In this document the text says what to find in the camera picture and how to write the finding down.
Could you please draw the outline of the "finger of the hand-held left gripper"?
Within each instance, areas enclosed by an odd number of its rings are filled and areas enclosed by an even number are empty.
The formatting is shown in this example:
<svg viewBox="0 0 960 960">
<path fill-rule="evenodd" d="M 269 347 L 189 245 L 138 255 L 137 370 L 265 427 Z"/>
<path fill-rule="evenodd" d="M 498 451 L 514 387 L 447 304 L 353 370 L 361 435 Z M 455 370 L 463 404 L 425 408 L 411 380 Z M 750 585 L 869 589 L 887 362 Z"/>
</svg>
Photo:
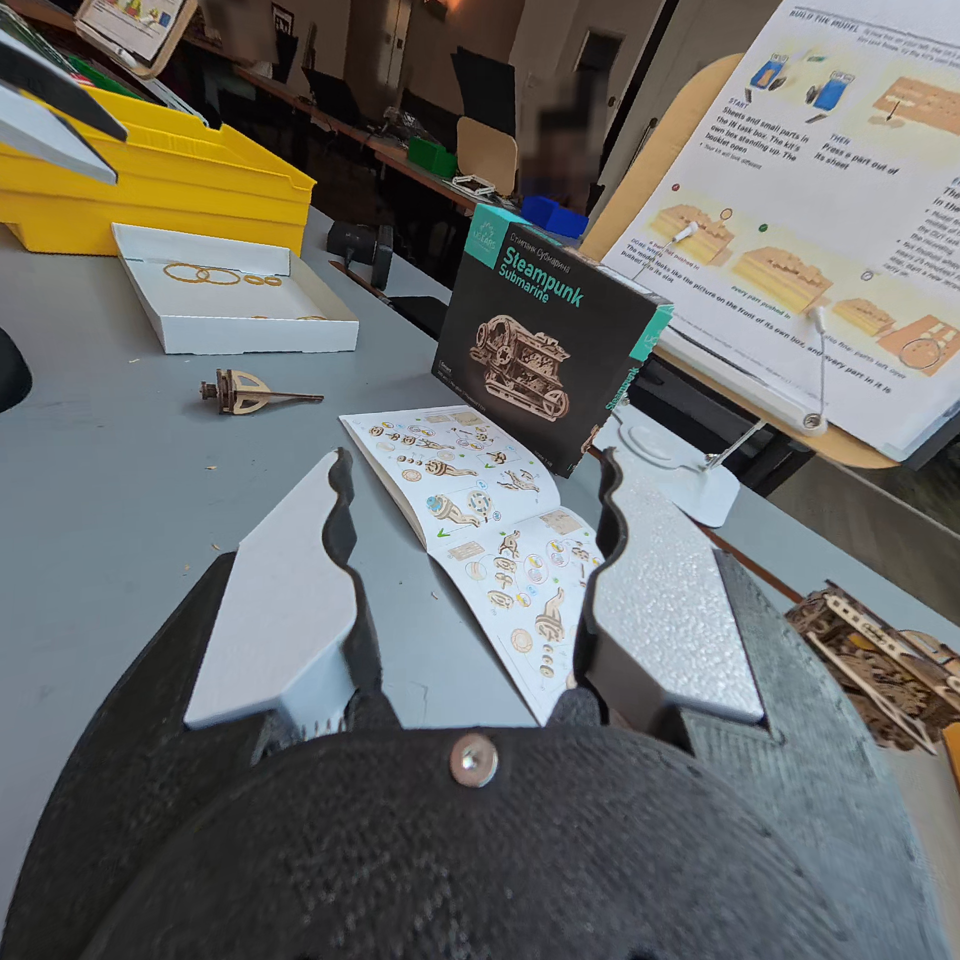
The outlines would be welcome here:
<svg viewBox="0 0 960 960">
<path fill-rule="evenodd" d="M 66 119 L 5 83 L 1 84 L 1 142 L 101 184 L 117 184 L 114 168 Z"/>
<path fill-rule="evenodd" d="M 29 30 L 1 30 L 1 82 L 119 142 L 128 131 L 89 93 L 68 61 Z"/>
</svg>

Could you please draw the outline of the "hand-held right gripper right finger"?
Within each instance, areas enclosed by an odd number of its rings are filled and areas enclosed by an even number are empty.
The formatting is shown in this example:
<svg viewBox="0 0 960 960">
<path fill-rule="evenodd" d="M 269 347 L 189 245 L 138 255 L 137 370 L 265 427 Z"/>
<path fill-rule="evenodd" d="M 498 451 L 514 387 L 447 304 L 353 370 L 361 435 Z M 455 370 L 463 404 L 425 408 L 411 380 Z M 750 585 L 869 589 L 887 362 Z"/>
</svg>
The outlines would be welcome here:
<svg viewBox="0 0 960 960">
<path fill-rule="evenodd" d="M 762 697 L 719 552 L 621 446 L 600 456 L 602 559 L 589 574 L 574 676 L 627 729 L 690 710 L 758 726 Z"/>
</svg>

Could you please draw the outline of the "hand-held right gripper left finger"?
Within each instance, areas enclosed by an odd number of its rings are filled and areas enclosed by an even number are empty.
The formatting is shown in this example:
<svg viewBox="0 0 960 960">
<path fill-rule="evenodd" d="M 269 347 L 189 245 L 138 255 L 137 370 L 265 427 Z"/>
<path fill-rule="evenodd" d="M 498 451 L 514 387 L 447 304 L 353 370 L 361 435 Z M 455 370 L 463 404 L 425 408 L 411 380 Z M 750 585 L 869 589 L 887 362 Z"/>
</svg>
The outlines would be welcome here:
<svg viewBox="0 0 960 960">
<path fill-rule="evenodd" d="M 240 542 L 184 724 L 275 713 L 287 730 L 343 730 L 349 702 L 380 690 L 364 583 L 351 566 L 353 458 L 325 455 Z"/>
</svg>

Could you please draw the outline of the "wooden propeller shaft assembly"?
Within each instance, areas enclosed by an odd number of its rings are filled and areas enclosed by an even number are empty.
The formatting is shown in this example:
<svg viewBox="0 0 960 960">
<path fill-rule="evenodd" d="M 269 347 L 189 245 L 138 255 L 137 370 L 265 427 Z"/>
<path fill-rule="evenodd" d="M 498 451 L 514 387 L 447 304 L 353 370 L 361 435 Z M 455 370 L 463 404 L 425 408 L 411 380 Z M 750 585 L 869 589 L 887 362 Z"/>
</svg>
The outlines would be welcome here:
<svg viewBox="0 0 960 960">
<path fill-rule="evenodd" d="M 261 378 L 232 368 L 217 369 L 213 381 L 200 382 L 198 394 L 203 402 L 214 403 L 220 415 L 229 416 L 256 413 L 272 404 L 325 400 L 318 393 L 273 390 Z"/>
</svg>

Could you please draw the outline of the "wooden submarine model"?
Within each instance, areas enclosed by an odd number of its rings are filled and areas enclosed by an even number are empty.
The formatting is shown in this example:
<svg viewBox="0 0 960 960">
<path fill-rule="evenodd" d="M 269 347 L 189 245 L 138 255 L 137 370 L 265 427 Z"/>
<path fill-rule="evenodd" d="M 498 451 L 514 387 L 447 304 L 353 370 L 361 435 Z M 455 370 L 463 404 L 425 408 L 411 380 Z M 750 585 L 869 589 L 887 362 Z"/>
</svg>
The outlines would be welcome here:
<svg viewBox="0 0 960 960">
<path fill-rule="evenodd" d="M 834 582 L 785 619 L 846 693 L 874 741 L 934 755 L 959 719 L 959 654 L 932 635 L 898 630 Z"/>
</svg>

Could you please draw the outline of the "black model kit box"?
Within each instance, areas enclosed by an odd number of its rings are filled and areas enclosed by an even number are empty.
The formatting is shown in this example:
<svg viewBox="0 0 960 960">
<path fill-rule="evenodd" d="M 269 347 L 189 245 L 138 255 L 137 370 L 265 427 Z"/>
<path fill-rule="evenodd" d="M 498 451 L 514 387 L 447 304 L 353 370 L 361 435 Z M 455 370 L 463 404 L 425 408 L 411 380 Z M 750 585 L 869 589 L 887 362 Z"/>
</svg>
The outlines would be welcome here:
<svg viewBox="0 0 960 960">
<path fill-rule="evenodd" d="M 433 374 L 568 478 L 674 305 L 496 206 L 476 206 Z"/>
</svg>

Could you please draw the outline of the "wooden book stand with sheet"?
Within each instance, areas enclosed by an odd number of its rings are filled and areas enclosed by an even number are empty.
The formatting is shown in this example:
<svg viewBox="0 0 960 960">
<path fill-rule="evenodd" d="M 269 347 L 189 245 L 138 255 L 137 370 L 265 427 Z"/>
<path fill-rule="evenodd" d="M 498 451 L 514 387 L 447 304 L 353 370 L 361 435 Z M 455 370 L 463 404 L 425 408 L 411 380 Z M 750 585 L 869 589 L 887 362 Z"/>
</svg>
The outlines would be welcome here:
<svg viewBox="0 0 960 960">
<path fill-rule="evenodd" d="M 77 34 L 139 80 L 159 78 L 199 7 L 197 1 L 84 1 Z"/>
</svg>

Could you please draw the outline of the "white plastic stand base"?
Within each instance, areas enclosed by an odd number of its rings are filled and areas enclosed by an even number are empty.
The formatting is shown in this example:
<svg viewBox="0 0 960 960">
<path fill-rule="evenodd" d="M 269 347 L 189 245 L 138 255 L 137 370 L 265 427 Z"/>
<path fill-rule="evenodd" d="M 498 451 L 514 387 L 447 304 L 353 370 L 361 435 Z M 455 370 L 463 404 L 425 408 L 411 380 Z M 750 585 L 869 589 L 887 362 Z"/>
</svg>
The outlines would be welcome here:
<svg viewBox="0 0 960 960">
<path fill-rule="evenodd" d="M 618 437 L 642 473 L 690 520 L 710 529 L 726 523 L 740 483 L 724 465 L 709 465 L 701 450 L 640 412 L 620 420 Z"/>
</svg>

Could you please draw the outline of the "open instruction booklet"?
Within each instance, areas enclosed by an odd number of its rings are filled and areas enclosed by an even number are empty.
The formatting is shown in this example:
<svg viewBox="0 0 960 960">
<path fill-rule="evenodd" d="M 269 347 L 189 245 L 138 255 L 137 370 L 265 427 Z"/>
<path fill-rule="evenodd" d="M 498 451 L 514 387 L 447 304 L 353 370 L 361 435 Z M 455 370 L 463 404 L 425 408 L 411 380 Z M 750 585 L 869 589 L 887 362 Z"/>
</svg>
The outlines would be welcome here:
<svg viewBox="0 0 960 960">
<path fill-rule="evenodd" d="M 603 558 L 546 466 L 467 405 L 340 422 L 462 595 L 536 723 L 569 687 L 582 607 Z"/>
</svg>

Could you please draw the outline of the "white cardboard tray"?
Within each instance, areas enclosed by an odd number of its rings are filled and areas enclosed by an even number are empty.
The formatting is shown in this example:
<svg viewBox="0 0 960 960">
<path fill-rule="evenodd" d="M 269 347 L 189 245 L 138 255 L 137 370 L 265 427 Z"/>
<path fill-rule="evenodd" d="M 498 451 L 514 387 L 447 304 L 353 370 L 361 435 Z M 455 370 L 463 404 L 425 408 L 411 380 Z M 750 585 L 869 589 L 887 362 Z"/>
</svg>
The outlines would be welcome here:
<svg viewBox="0 0 960 960">
<path fill-rule="evenodd" d="M 165 354 L 325 354 L 356 349 L 360 320 L 286 246 L 114 222 L 111 232 L 131 285 Z M 169 263 L 232 270 L 232 286 L 177 282 Z M 279 288 L 245 275 L 281 277 Z"/>
</svg>

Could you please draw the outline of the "thin brown stick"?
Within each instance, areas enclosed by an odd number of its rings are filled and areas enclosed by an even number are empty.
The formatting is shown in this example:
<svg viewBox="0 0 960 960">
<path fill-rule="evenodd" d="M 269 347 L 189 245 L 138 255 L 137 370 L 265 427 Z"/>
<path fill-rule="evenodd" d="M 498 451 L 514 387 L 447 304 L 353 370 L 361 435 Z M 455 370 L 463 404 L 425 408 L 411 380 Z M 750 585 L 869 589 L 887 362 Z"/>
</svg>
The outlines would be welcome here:
<svg viewBox="0 0 960 960">
<path fill-rule="evenodd" d="M 338 270 L 341 274 L 348 277 L 354 283 L 356 283 L 361 288 L 363 288 L 368 294 L 371 294 L 372 296 L 376 297 L 379 302 L 385 304 L 386 306 L 390 306 L 390 307 L 393 306 L 393 302 L 391 301 L 390 297 L 387 294 L 385 294 L 383 291 L 373 286 L 370 282 L 367 282 L 366 279 L 358 275 L 353 270 L 349 269 L 344 263 L 335 259 L 330 259 L 328 263 L 330 266 Z"/>
</svg>

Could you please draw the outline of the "green plastic bin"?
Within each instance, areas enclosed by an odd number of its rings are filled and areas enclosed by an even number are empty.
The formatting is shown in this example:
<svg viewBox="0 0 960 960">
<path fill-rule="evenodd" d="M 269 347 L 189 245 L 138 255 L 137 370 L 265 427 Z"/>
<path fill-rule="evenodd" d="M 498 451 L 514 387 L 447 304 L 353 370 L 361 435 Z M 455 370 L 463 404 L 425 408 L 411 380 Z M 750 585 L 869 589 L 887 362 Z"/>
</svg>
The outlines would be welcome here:
<svg viewBox="0 0 960 960">
<path fill-rule="evenodd" d="M 414 166 L 445 180 L 458 175 L 457 155 L 443 144 L 419 136 L 411 136 L 407 144 L 407 159 Z"/>
</svg>

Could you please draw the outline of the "blue plastic bin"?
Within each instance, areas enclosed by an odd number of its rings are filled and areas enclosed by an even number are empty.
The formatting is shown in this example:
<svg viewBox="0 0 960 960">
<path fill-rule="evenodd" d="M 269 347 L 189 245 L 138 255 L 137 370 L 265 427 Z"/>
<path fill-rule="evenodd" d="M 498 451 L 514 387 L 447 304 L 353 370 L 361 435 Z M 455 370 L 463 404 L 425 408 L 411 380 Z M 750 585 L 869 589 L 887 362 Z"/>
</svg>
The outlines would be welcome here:
<svg viewBox="0 0 960 960">
<path fill-rule="evenodd" d="M 588 216 L 570 210 L 558 201 L 545 196 L 534 195 L 523 199 L 521 216 L 524 220 L 547 234 L 579 240 L 590 222 Z"/>
</svg>

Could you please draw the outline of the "small wooden book stand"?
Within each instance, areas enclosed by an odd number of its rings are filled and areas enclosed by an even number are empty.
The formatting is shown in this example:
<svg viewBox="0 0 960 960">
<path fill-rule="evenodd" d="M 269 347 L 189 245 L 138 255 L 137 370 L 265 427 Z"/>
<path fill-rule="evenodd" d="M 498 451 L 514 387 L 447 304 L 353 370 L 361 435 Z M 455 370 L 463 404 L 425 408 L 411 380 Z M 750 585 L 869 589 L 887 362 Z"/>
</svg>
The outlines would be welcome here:
<svg viewBox="0 0 960 960">
<path fill-rule="evenodd" d="M 492 184 L 499 196 L 513 195 L 519 170 L 519 146 L 512 136 L 463 115 L 457 123 L 456 155 L 462 175 Z"/>
</svg>

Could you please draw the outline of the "large printed instruction sheet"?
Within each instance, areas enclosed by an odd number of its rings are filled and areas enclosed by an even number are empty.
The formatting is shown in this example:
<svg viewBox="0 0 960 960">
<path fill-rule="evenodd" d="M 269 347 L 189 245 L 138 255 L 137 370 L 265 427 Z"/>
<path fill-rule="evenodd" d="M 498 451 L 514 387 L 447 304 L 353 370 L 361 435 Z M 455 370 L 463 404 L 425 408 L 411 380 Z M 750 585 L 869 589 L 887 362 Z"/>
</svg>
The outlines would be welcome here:
<svg viewBox="0 0 960 960">
<path fill-rule="evenodd" d="M 604 257 L 669 354 L 897 463 L 958 416 L 958 17 L 781 3 Z"/>
</svg>

